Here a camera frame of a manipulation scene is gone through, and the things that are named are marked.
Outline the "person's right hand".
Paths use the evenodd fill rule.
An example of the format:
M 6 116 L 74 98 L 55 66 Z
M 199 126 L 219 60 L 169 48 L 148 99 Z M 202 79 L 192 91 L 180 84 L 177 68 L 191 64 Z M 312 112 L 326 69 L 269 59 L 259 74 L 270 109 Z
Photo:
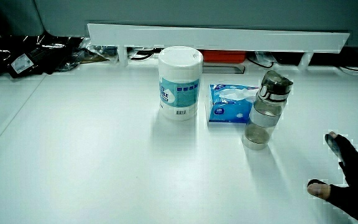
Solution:
M 308 182 L 307 192 L 340 208 L 358 221 L 358 152 L 351 142 L 340 134 L 331 131 L 324 138 L 328 144 L 333 144 L 331 150 L 341 160 L 339 166 L 347 186 L 339 187 L 312 179 Z

